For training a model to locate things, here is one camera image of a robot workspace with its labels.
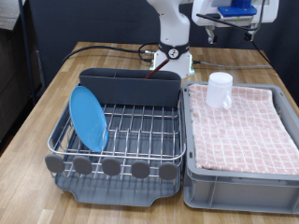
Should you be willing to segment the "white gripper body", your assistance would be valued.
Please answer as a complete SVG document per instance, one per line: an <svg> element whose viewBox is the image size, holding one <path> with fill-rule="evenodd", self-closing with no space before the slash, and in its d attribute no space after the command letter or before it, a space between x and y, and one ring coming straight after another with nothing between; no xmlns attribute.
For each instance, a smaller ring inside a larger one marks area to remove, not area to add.
<svg viewBox="0 0 299 224"><path fill-rule="evenodd" d="M227 27L273 22L279 0L194 0L192 20L199 26Z"/></svg>

